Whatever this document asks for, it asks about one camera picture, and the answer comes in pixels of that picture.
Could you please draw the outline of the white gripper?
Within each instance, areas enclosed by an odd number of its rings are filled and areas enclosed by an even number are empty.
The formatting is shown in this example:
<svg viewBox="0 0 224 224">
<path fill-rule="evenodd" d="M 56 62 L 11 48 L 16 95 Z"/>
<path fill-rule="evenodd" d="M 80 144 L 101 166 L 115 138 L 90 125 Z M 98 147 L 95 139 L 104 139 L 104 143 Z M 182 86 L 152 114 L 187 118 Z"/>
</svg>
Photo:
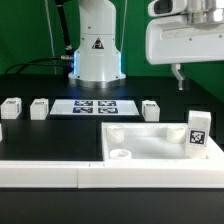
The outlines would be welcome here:
<svg viewBox="0 0 224 224">
<path fill-rule="evenodd" d="M 146 29 L 146 58 L 150 64 L 172 64 L 180 91 L 189 81 L 180 64 L 224 60 L 224 23 L 189 25 L 183 15 L 153 19 Z"/>
</svg>

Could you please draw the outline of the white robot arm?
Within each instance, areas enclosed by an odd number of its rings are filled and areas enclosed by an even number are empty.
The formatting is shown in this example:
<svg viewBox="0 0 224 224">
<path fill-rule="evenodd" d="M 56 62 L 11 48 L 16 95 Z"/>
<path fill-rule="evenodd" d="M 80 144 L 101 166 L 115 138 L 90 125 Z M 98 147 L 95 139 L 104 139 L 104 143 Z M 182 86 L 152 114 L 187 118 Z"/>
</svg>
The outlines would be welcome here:
<svg viewBox="0 0 224 224">
<path fill-rule="evenodd" d="M 105 88 L 125 79 L 115 46 L 116 9 L 110 0 L 78 0 L 80 46 L 69 78 L 79 85 Z M 146 59 L 169 64 L 181 90 L 181 65 L 224 60 L 224 0 L 153 0 L 146 28 Z"/>
</svg>

